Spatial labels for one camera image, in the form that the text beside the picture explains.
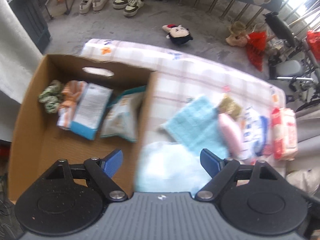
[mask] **green patterned cloth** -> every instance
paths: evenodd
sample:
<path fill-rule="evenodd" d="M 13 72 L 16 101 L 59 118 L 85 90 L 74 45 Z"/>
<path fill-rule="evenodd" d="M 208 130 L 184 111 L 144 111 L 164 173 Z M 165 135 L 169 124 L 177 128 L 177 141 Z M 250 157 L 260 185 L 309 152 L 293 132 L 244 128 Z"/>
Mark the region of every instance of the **green patterned cloth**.
<path fill-rule="evenodd" d="M 58 80 L 53 80 L 39 95 L 39 102 L 44 104 L 44 109 L 48 114 L 54 114 L 58 111 L 59 105 L 63 101 L 62 89 L 63 84 Z"/>

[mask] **wet wipes package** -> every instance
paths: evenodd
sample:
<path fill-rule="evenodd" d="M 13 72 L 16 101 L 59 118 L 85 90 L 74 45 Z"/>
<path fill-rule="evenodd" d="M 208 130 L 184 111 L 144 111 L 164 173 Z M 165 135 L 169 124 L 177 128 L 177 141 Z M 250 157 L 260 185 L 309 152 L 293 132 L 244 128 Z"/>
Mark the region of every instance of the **wet wipes package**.
<path fill-rule="evenodd" d="M 145 90 L 146 86 L 126 90 L 112 103 L 100 137 L 120 136 L 130 142 L 137 141 L 138 108 Z"/>
<path fill-rule="evenodd" d="M 94 140 L 112 89 L 90 83 L 78 105 L 70 130 Z"/>

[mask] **blue towel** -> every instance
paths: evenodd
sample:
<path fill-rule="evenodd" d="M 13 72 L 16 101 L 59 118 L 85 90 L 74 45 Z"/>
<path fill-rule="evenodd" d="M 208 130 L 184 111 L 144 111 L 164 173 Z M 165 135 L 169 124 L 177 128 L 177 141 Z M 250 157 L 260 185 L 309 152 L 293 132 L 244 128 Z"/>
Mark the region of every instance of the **blue towel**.
<path fill-rule="evenodd" d="M 202 149 L 207 148 L 224 159 L 229 152 L 219 130 L 218 114 L 210 100 L 201 96 L 183 107 L 163 127 L 194 155 L 200 156 Z"/>

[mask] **white curtain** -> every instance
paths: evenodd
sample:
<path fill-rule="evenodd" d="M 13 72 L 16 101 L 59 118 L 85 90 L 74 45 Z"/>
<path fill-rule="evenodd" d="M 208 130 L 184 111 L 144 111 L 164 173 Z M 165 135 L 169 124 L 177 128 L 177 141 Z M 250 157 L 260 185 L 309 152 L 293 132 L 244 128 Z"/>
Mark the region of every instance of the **white curtain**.
<path fill-rule="evenodd" d="M 14 123 L 42 54 L 6 0 L 0 0 L 0 139 L 11 141 Z"/>

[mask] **red plastic bag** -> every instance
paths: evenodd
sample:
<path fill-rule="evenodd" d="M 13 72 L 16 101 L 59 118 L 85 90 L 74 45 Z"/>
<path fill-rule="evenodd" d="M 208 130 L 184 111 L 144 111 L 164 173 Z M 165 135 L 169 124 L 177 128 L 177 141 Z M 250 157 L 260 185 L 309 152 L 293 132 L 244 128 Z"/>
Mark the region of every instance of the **red plastic bag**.
<path fill-rule="evenodd" d="M 262 72 L 262 60 L 266 48 L 267 32 L 250 33 L 248 43 L 245 46 L 249 61 Z"/>
<path fill-rule="evenodd" d="M 308 31 L 307 42 L 313 55 L 320 60 L 320 32 Z"/>

